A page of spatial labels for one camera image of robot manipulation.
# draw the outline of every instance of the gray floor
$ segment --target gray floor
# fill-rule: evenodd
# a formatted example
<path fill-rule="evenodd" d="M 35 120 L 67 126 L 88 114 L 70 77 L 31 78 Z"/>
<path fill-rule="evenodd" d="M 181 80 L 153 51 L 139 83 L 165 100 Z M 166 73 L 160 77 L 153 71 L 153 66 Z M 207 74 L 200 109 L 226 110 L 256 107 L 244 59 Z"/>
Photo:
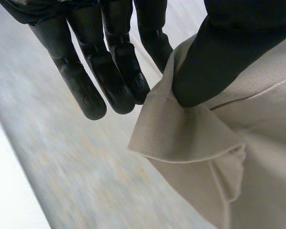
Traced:
<path fill-rule="evenodd" d="M 197 32 L 205 15 L 203 0 L 169 0 L 171 44 Z M 134 15 L 132 41 L 154 86 L 161 75 L 136 27 Z M 210 228 L 126 149 L 139 112 L 86 119 L 29 28 L 0 6 L 0 119 L 53 229 Z"/>

